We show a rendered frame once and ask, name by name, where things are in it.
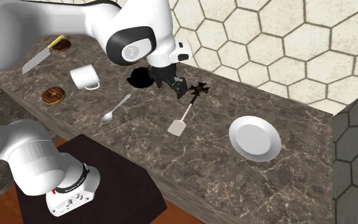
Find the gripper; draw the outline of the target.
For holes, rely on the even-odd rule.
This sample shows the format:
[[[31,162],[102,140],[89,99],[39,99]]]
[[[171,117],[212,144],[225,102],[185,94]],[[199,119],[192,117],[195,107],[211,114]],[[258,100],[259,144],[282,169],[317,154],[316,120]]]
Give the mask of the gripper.
[[[187,83],[184,78],[176,77],[176,64],[171,64],[167,67],[148,66],[149,76],[154,80],[158,88],[161,88],[163,82],[169,85],[180,99],[187,91]]]

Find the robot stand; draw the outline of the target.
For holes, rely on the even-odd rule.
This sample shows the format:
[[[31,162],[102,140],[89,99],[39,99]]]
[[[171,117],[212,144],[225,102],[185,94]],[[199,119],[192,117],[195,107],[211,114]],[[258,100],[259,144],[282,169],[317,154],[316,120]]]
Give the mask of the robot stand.
[[[167,206],[141,166],[81,134],[58,147],[100,172],[95,198],[60,217],[52,215],[44,196],[17,189],[24,224],[150,224]]]

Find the white mug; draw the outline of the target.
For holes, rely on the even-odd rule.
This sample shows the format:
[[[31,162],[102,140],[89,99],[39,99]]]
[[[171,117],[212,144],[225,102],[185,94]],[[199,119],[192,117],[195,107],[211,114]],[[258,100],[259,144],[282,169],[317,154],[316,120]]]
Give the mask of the white mug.
[[[70,70],[71,78],[78,89],[97,90],[99,77],[91,64]]]

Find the chocolate donut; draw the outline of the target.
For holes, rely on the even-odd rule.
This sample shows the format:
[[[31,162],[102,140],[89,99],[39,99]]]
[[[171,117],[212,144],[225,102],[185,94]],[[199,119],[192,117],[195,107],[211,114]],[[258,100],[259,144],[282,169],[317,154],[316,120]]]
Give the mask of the chocolate donut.
[[[61,87],[52,87],[42,94],[42,100],[48,105],[55,105],[65,99],[65,91]]]
[[[71,47],[71,42],[68,39],[60,40],[56,45],[52,47],[54,51],[63,52]]]

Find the black round bowl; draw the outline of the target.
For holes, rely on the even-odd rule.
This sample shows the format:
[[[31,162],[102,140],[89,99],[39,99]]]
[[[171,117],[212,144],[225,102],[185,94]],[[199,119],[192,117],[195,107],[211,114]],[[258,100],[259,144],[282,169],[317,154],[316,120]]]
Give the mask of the black round bowl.
[[[147,67],[138,67],[134,69],[127,81],[134,88],[148,88],[154,80],[149,76],[149,69]]]

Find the silver spoon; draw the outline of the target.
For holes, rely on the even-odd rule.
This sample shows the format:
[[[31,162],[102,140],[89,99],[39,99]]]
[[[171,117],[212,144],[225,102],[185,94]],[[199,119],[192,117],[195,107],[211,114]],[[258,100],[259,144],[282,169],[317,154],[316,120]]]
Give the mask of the silver spoon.
[[[120,107],[123,103],[125,103],[129,98],[131,97],[131,94],[127,94],[126,96],[124,96],[124,98],[122,98],[122,100],[108,113],[106,113],[101,119],[100,119],[100,123],[101,124],[105,124],[108,123],[112,117],[113,117],[113,112]]]

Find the yellow-handled kitchen knife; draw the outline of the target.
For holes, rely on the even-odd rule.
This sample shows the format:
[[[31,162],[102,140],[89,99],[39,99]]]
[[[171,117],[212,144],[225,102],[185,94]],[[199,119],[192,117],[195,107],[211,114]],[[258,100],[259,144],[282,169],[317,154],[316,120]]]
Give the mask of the yellow-handled kitchen knife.
[[[46,48],[44,48],[41,52],[35,55],[31,60],[29,60],[24,66],[22,67],[22,73],[25,74],[26,72],[30,71],[33,67],[38,65],[40,62],[45,60],[47,57],[51,55],[51,48],[59,43],[61,40],[65,38],[65,35],[60,35],[56,38],[52,43],[50,43]]]

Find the black cross-shaped object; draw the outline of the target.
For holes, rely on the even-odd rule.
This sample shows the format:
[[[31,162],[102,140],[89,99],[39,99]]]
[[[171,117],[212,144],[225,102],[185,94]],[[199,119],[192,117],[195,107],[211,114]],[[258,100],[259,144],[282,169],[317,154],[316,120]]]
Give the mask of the black cross-shaped object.
[[[198,82],[197,86],[191,85],[188,90],[191,91],[191,95],[199,96],[202,92],[207,94],[209,91],[209,87],[206,87],[206,85],[206,83]]]

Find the white plate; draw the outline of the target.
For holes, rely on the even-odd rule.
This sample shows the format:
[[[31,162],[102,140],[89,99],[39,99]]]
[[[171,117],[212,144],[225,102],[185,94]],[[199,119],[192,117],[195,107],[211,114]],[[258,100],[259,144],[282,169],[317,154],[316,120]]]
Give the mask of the white plate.
[[[275,127],[256,116],[241,116],[229,128],[231,145],[243,157],[255,162],[274,159],[281,149],[281,138]]]

